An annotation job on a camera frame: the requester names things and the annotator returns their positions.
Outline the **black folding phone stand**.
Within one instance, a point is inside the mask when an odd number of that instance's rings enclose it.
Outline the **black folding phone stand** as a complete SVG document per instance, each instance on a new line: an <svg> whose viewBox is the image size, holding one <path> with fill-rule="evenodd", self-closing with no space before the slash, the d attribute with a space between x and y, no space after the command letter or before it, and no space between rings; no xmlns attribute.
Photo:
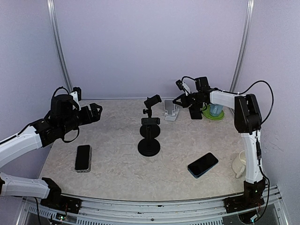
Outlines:
<svg viewBox="0 0 300 225"><path fill-rule="evenodd" d="M202 110L199 105L191 105L188 109L192 120L201 120L203 118Z"/></svg>

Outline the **white folding phone stand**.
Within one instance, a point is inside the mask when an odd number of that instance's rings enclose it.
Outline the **white folding phone stand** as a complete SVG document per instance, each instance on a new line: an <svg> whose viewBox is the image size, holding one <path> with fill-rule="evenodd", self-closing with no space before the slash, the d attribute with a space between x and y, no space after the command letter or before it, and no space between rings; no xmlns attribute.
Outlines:
<svg viewBox="0 0 300 225"><path fill-rule="evenodd" d="M173 103L170 99L164 100L164 116L166 121L174 122L176 121L179 114L179 107Z"/></svg>

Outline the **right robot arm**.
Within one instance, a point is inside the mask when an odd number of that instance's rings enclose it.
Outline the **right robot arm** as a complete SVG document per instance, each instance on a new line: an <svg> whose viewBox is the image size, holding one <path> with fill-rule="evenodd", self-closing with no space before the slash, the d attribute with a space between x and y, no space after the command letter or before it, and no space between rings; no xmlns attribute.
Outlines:
<svg viewBox="0 0 300 225"><path fill-rule="evenodd" d="M238 95L219 90L181 94L172 101L183 108L197 107L204 103L221 105L234 110L234 126L243 140L246 156L246 176L243 194L225 199L227 211L249 209L264 204L263 191L266 178L262 173L261 125L262 117L254 94Z"/></svg>

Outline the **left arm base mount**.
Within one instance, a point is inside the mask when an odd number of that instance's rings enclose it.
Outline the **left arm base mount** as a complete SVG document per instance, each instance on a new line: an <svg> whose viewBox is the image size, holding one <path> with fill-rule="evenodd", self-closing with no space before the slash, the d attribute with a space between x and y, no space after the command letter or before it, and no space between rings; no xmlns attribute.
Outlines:
<svg viewBox="0 0 300 225"><path fill-rule="evenodd" d="M81 199L62 195L61 188L50 178L42 178L50 189L46 198L41 199L40 204L51 209L66 213L78 214L82 204Z"/></svg>

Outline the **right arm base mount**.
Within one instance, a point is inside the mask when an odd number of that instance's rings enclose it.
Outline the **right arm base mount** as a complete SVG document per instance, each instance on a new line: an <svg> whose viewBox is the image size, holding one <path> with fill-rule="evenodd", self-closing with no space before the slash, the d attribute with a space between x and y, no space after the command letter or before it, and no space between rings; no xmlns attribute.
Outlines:
<svg viewBox="0 0 300 225"><path fill-rule="evenodd" d="M269 179L265 178L254 184L244 181L244 191L242 195L228 197L223 200L226 213L233 213L264 205L263 192L266 185L269 185L269 181Z"/></svg>

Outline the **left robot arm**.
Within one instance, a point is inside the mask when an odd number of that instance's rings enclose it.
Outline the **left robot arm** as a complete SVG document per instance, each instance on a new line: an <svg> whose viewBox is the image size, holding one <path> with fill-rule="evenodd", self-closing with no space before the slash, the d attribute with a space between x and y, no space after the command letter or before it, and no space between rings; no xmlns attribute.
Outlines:
<svg viewBox="0 0 300 225"><path fill-rule="evenodd" d="M76 91L53 96L50 111L44 118L26 125L19 133L1 141L0 165L5 166L58 139L64 140L68 132L79 131L80 126L99 121L102 106L92 103L81 107L80 100ZM28 179L3 172L0 174L0 195L47 199L57 209L66 203L64 195L61 195L61 188L52 179Z"/></svg>

